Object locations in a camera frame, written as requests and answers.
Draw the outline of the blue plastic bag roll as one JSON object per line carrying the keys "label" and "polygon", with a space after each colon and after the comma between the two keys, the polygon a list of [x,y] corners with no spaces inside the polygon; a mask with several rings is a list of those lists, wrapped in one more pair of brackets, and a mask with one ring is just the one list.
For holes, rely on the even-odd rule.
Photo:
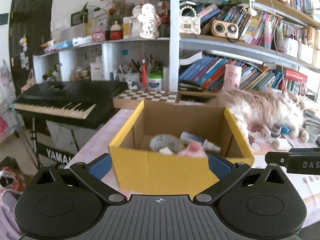
{"label": "blue plastic bag roll", "polygon": [[289,134],[289,132],[290,132],[290,129],[288,127],[286,127],[286,126],[281,127],[282,134]]}

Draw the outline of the fluffy orange white cat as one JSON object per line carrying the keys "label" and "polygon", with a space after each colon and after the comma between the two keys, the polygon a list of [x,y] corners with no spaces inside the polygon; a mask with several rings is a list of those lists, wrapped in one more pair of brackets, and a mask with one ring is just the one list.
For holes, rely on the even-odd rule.
{"label": "fluffy orange white cat", "polygon": [[221,90],[209,105],[226,107],[234,116],[245,138],[249,136],[248,125],[265,125],[271,129],[275,124],[287,127],[292,139],[309,140],[303,128],[305,104],[300,96],[284,91],[281,94],[261,91]]}

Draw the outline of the large white charger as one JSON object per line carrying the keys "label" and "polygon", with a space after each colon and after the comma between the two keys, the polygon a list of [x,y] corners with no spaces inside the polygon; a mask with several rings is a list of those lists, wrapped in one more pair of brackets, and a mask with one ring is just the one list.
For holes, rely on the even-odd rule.
{"label": "large white charger", "polygon": [[292,146],[285,138],[276,138],[272,141],[272,145],[278,151],[289,151]]}

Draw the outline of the white bookshelf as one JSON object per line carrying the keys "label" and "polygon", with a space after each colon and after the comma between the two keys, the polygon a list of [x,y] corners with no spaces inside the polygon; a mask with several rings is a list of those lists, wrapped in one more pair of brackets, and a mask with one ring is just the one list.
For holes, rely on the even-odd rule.
{"label": "white bookshelf", "polygon": [[81,44],[76,47],[64,48],[52,53],[33,57],[35,81],[42,82],[42,76],[54,62],[62,64],[60,76],[63,82],[70,81],[76,68],[84,62],[84,55],[91,55],[92,49],[97,47],[101,51],[100,62],[94,64],[91,78],[110,80],[110,74],[121,64],[130,59],[143,59],[147,54],[153,54],[162,60],[167,68],[164,77],[164,90],[178,91],[179,59],[183,53],[200,50],[204,53],[230,57],[252,64],[277,64],[297,72],[309,70],[308,79],[319,73],[319,68],[314,67],[300,59],[276,52],[272,49],[247,44],[242,41],[229,41],[226,38],[203,36],[195,34],[180,34],[178,26],[172,22],[170,37],[160,37],[155,40],[143,38],[129,38],[115,41],[101,41]]}

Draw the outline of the white quilted handbag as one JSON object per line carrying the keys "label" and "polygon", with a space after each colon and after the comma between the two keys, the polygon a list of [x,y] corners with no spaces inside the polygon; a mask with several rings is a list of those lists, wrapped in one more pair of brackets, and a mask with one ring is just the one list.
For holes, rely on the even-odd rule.
{"label": "white quilted handbag", "polygon": [[[193,13],[193,16],[183,16],[183,12],[186,9],[190,10]],[[180,9],[179,23],[180,33],[200,35],[201,18],[197,16],[196,10],[190,5],[185,5]]]}

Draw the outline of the white jar green lid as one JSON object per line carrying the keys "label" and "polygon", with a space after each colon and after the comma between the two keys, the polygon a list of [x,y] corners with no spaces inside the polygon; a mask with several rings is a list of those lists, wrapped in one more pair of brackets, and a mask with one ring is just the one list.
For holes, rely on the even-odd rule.
{"label": "white jar green lid", "polygon": [[148,90],[162,90],[163,88],[163,74],[150,73],[148,74]]}

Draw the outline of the stack of books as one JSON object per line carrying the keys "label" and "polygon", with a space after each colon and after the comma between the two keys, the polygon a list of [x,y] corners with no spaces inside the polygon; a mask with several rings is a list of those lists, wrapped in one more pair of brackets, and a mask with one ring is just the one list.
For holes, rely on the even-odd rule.
{"label": "stack of books", "polygon": [[320,128],[319,117],[316,116],[315,112],[310,109],[305,109],[303,112],[304,122],[303,128],[313,127],[315,129]]}

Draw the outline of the wooden retro radio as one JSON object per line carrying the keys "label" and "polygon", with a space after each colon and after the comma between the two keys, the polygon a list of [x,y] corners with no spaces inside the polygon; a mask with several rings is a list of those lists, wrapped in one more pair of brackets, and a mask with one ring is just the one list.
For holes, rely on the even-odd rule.
{"label": "wooden retro radio", "polygon": [[224,38],[239,38],[239,27],[235,23],[214,20],[212,22],[212,35]]}

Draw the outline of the pink plush paw toy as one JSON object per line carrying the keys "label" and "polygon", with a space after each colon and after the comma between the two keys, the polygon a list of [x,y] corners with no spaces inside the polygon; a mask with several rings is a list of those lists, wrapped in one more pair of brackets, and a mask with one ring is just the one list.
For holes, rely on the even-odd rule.
{"label": "pink plush paw toy", "polygon": [[177,154],[178,157],[208,158],[201,145],[196,141],[191,141],[187,148]]}

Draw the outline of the yellow tape roll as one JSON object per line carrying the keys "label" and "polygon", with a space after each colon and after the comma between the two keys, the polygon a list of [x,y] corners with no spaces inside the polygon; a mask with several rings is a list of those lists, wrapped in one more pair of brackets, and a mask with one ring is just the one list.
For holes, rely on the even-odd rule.
{"label": "yellow tape roll", "polygon": [[185,149],[184,143],[179,138],[169,134],[160,134],[153,137],[149,147],[153,152],[164,155],[178,154]]}

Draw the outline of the black electronic keyboard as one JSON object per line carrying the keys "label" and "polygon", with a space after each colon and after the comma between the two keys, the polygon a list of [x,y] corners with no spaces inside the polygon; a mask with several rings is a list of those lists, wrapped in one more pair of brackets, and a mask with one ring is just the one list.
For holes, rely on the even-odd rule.
{"label": "black electronic keyboard", "polygon": [[37,83],[19,95],[13,107],[31,118],[96,129],[113,114],[113,98],[127,89],[121,81]]}

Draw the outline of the wooden chessboard box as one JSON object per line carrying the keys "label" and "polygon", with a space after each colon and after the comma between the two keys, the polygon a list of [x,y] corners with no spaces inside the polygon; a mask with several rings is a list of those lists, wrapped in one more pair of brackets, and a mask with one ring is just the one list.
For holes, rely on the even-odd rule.
{"label": "wooden chessboard box", "polygon": [[132,110],[141,101],[179,103],[180,95],[177,92],[129,89],[113,98],[113,106],[117,109]]}

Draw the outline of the small white red box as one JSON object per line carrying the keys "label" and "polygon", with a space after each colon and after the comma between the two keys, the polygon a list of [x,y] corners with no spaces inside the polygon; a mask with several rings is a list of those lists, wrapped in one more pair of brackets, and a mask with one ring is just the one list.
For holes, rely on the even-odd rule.
{"label": "small white red box", "polygon": [[269,139],[271,137],[271,131],[266,125],[262,126],[261,135],[262,135],[264,140],[269,141]]}

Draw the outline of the red book box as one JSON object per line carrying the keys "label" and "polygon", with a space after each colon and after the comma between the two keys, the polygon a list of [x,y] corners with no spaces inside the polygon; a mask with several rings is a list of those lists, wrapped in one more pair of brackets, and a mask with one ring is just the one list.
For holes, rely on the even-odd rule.
{"label": "red book box", "polygon": [[295,70],[284,68],[284,79],[295,81],[297,83],[306,83],[308,80],[308,77],[302,73],[299,73]]}

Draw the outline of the blue white spray bottle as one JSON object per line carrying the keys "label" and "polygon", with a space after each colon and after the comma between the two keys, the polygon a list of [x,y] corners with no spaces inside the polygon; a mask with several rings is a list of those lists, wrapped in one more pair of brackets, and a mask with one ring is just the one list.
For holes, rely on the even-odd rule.
{"label": "blue white spray bottle", "polygon": [[215,145],[214,143],[208,141],[205,138],[199,137],[188,132],[182,132],[182,134],[180,135],[180,140],[185,144],[189,144],[191,141],[195,141],[203,148],[204,151],[207,152],[220,153],[221,151],[221,148]]}

